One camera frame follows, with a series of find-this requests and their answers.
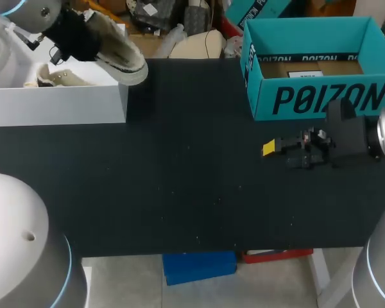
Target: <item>teal cardboard box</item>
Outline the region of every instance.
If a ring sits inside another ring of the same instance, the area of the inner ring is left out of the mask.
[[[362,73],[268,79],[261,71],[263,62],[347,66],[348,60]],[[327,103],[343,97],[357,115],[376,116],[385,107],[385,38],[370,17],[247,21],[241,70],[257,121],[323,118]]]
[[[225,12],[226,17],[244,30],[245,21],[254,18],[277,18],[291,0],[235,0]]]

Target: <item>black tablecloth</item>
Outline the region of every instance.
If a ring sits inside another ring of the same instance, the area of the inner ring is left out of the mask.
[[[256,123],[237,60],[149,65],[126,124],[0,128],[0,173],[36,190],[83,256],[365,243],[385,162],[287,170],[262,144],[322,121]]]

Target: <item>shoe box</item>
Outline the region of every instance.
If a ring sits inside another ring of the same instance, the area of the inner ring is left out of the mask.
[[[385,37],[370,17],[247,21],[241,70],[256,121],[324,118],[338,98],[357,115],[385,107]]]
[[[241,30],[247,19],[276,18],[285,10],[291,0],[239,0],[225,12],[226,17]]]
[[[13,51],[0,72],[0,126],[126,122],[127,86],[95,63],[71,57],[58,66],[49,64],[51,73],[70,70],[93,85],[32,87],[38,68],[50,60],[49,51],[55,52],[54,44],[45,38],[31,51],[14,33],[9,32],[9,36]]]

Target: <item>beige sneaker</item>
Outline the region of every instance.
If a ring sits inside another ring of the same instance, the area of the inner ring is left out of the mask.
[[[71,70],[65,69],[50,74],[49,66],[44,64],[37,70],[37,87],[79,87],[93,85],[77,75]],[[35,83],[25,83],[24,87],[34,87]]]
[[[84,12],[89,28],[101,37],[96,63],[124,85],[136,85],[148,75],[148,66],[140,49],[109,17],[94,10]]]

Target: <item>shoe sole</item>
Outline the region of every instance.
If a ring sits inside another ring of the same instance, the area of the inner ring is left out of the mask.
[[[118,69],[115,69],[110,64],[105,63],[102,60],[97,60],[97,65],[104,69],[111,77],[117,80],[123,85],[138,85],[142,83],[148,75],[148,65],[145,63],[141,70],[134,73],[123,73]]]

